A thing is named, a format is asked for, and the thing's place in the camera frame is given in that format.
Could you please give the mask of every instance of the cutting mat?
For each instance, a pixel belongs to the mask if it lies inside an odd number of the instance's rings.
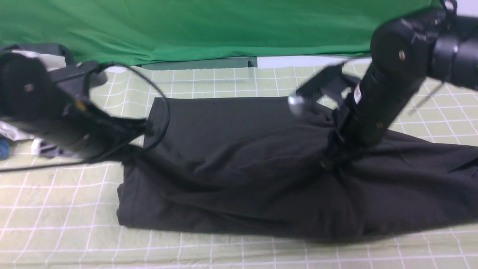
[[[366,65],[348,65],[362,76]],[[321,67],[143,70],[172,98],[284,96]],[[110,69],[94,101],[113,115],[146,116],[154,90],[122,68]],[[429,80],[407,109],[436,87]],[[334,103],[324,99],[328,106]],[[393,130],[437,143],[478,145],[478,97],[445,87]],[[3,167],[52,163],[19,144]],[[0,268],[473,269],[478,225],[413,234],[371,244],[324,247],[260,236],[193,235],[118,226],[118,164],[0,176]]]

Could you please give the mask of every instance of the black t-shirt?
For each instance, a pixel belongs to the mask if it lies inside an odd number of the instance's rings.
[[[329,172],[317,161],[333,129],[326,107],[296,119],[285,97],[169,101],[163,142],[124,164],[121,225],[342,241],[478,214],[478,147],[389,131],[365,157]],[[150,119],[161,126],[162,118],[156,99]]]

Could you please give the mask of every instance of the green backdrop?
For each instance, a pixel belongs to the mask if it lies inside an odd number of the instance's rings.
[[[385,20],[435,0],[0,0],[0,39],[130,65],[359,54]]]

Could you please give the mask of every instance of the cable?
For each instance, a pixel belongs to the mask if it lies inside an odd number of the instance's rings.
[[[170,108],[170,105],[169,105],[168,98],[163,93],[163,91],[161,91],[161,89],[159,89],[159,87],[156,86],[156,84],[154,82],[152,82],[149,78],[144,76],[141,72],[133,69],[132,67],[130,67],[128,65],[125,65],[125,64],[119,63],[119,62],[113,62],[113,63],[109,63],[109,64],[100,65],[102,71],[109,68],[109,67],[113,67],[113,66],[121,66],[121,67],[124,67],[124,68],[130,70],[135,75],[137,75],[138,77],[145,80],[148,84],[150,84],[162,97],[162,100],[163,100],[163,103],[164,103],[164,125],[163,125],[163,128],[162,128],[161,132],[159,133],[159,135],[155,138],[154,142],[138,153],[138,154],[143,154],[143,153],[157,147],[159,145],[159,143],[161,143],[161,141],[166,136],[166,132],[168,130],[169,123],[171,121],[171,108]],[[99,162],[104,162],[104,161],[106,161],[108,156],[110,156],[111,154],[115,153],[119,149],[121,149],[121,148],[123,148],[123,147],[125,147],[129,144],[130,144],[130,141],[127,140],[124,143],[121,143],[121,144],[113,147],[112,149],[108,150],[104,154],[102,154],[98,157],[92,158],[92,159],[85,159],[85,160],[82,160],[82,161],[79,161],[79,162],[56,163],[56,164],[50,164],[50,165],[38,165],[38,166],[17,167],[17,168],[2,168],[2,169],[0,169],[0,174],[1,173],[10,173],[10,172],[24,172],[24,171],[31,171],[31,170],[45,169],[45,168],[75,166],[75,165],[82,165],[82,164],[95,164],[95,163],[99,163]]]
[[[143,80],[148,82],[162,97],[162,100],[163,100],[163,103],[164,103],[164,125],[163,125],[163,129],[161,130],[161,133],[156,137],[155,141],[143,150],[143,152],[149,151],[149,150],[155,148],[156,146],[158,146],[159,143],[161,143],[161,141],[166,136],[166,132],[168,131],[169,122],[171,120],[171,108],[170,108],[170,105],[169,105],[168,98],[163,93],[163,91],[161,91],[159,89],[159,87],[156,86],[156,84],[154,82],[152,82],[149,78],[145,77],[141,72],[138,72],[138,71],[134,70],[132,67],[130,67],[128,65],[125,65],[123,63],[114,62],[114,63],[111,63],[111,65],[112,66],[121,66],[121,67],[127,68],[131,72],[135,73],[137,76],[139,76],[140,78],[142,78]]]

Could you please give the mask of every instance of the screw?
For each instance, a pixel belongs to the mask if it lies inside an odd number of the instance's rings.
[[[33,86],[33,84],[27,84],[27,85],[25,85],[24,89],[25,89],[26,92],[30,92],[30,91],[34,90],[35,87]]]
[[[402,50],[398,53],[398,56],[400,57],[400,60],[405,60],[405,53]]]

